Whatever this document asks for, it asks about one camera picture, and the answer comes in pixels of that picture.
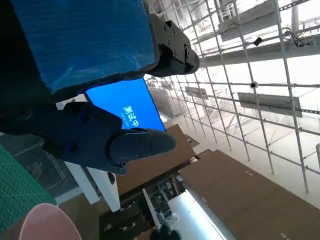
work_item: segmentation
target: pink object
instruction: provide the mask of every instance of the pink object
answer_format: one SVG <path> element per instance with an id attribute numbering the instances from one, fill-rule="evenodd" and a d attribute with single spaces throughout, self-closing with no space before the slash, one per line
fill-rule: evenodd
<path id="1" fill-rule="evenodd" d="M 60 208 L 41 203 L 8 228 L 0 240 L 81 240 L 81 237 Z"/>

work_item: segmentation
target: scaffolding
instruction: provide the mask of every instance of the scaffolding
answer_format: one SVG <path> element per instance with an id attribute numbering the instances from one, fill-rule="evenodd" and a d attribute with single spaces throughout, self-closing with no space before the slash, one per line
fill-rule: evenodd
<path id="1" fill-rule="evenodd" d="M 170 83 L 172 90 L 166 89 L 169 92 L 167 97 L 178 101 L 182 112 L 181 116 L 188 128 L 194 128 L 197 131 L 195 123 L 198 123 L 205 136 L 204 127 L 210 128 L 216 142 L 219 141 L 216 132 L 222 133 L 227 140 L 230 151 L 232 151 L 230 138 L 241 141 L 248 161 L 251 160 L 248 146 L 266 152 L 272 174 L 277 172 L 273 165 L 273 157 L 299 166 L 305 191 L 308 193 L 306 172 L 310 171 L 320 175 L 320 161 L 316 154 L 316 145 L 320 143 L 320 101 L 316 98 L 319 94 L 320 84 L 313 81 L 308 82 L 305 79 L 296 80 L 298 78 L 296 75 L 299 74 L 293 74 L 290 64 L 296 61 L 303 64 L 301 62 L 306 63 L 305 59 L 308 56 L 314 55 L 315 58 L 319 56 L 316 52 L 319 46 L 312 43 L 316 39 L 320 28 L 317 23 L 318 17 L 315 16 L 311 20 L 303 21 L 297 19 L 299 17 L 297 14 L 298 7 L 316 1 L 269 0 L 273 6 L 274 24 L 266 29 L 258 29 L 253 33 L 245 33 L 246 26 L 242 24 L 244 17 L 240 12 L 243 7 L 239 7 L 243 4 L 241 0 L 196 0 L 187 1 L 184 4 L 174 4 L 176 1 L 180 2 L 179 0 L 159 0 L 154 4 L 160 3 L 163 9 L 158 14 L 159 16 L 164 16 L 167 20 L 175 22 L 191 39 L 191 46 L 200 57 L 200 69 L 187 76 L 146 77 L 148 83 L 153 83 L 149 87 L 164 89 L 161 82 Z M 183 11 L 183 19 L 179 16 L 178 9 Z M 238 37 L 223 41 L 220 24 L 226 16 L 225 13 L 222 15 L 222 12 L 226 12 L 226 9 L 232 12 L 230 18 L 234 21 Z M 291 12 L 292 21 L 290 22 L 292 26 L 290 27 L 294 32 L 282 22 L 282 14 Z M 261 46 L 268 50 L 272 44 L 276 45 L 279 52 L 277 54 L 281 56 L 281 58 L 272 58 L 272 61 L 277 61 L 277 70 L 270 69 L 267 72 L 269 78 L 267 76 L 257 77 L 256 69 L 263 68 L 263 65 L 268 68 L 271 64 L 270 61 L 268 62 L 268 59 L 264 60 L 263 56 L 259 61 L 251 59 L 249 50 L 260 47 L 254 45 L 254 38 L 257 34 L 263 36 Z M 299 41 L 301 43 L 295 45 L 295 47 L 298 50 L 301 49 L 300 52 L 306 51 L 301 53 L 301 56 L 306 56 L 302 60 L 289 55 L 290 49 L 287 48 L 287 44 L 294 45 Z M 235 52 L 239 54 L 239 58 L 242 58 L 243 62 L 235 62 L 234 65 L 229 62 L 227 64 L 225 56 Z M 212 56 L 219 57 L 219 65 L 213 64 L 210 66 L 208 64 L 209 58 Z M 259 88 L 251 87 L 252 84 L 256 83 Z M 190 94 L 186 88 L 198 89 L 199 95 Z M 254 109 L 244 106 L 245 102 L 237 96 L 240 92 L 254 95 Z M 263 109 L 266 106 L 261 103 L 261 96 L 277 93 L 288 99 L 289 107 L 286 110 L 290 114 L 273 112 L 274 106 L 272 105 L 267 106 L 270 108 L 269 111 Z M 302 102 L 300 107 L 295 104 L 295 98 L 299 98 Z M 185 110 L 183 110 L 182 103 L 186 105 Z M 258 139 L 249 140 L 253 134 L 255 137 L 259 136 Z M 292 142 L 294 135 L 297 154 L 296 157 L 292 158 L 279 149 L 280 144 L 284 144 L 283 141 L 290 139 Z M 319 163 L 318 167 L 313 164 L 308 166 L 306 160 L 310 159 L 317 165 Z"/>

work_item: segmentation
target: wooden floor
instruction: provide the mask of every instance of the wooden floor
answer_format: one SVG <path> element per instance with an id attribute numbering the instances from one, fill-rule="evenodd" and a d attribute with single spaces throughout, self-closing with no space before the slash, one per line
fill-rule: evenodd
<path id="1" fill-rule="evenodd" d="M 237 240 L 320 240 L 319 209 L 221 151 L 198 156 L 180 173 Z"/>

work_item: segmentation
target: security camera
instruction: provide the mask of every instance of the security camera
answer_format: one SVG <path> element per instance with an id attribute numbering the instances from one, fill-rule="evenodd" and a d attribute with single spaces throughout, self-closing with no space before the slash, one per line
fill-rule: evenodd
<path id="1" fill-rule="evenodd" d="M 256 89 L 257 87 L 258 87 L 258 83 L 256 81 L 253 81 L 252 83 L 250 83 L 250 88 Z"/>

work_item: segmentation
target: brown floor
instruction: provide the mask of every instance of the brown floor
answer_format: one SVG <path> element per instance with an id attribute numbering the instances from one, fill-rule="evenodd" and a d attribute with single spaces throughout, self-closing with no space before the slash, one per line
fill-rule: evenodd
<path id="1" fill-rule="evenodd" d="M 69 216 L 78 229 L 82 240 L 99 240 L 99 215 L 109 210 L 104 198 L 90 205 L 81 194 L 59 207 Z"/>

